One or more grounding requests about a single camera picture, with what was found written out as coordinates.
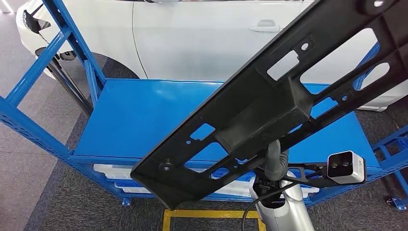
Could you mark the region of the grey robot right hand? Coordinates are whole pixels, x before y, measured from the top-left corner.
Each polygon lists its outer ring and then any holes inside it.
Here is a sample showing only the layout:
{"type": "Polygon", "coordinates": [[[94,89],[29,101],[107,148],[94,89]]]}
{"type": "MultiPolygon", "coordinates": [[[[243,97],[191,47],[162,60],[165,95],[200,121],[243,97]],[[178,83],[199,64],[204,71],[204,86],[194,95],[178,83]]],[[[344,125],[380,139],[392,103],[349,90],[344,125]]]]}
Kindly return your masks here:
{"type": "Polygon", "coordinates": [[[280,170],[281,145],[279,140],[275,140],[267,147],[265,160],[265,174],[271,179],[278,174],[280,170]]]}

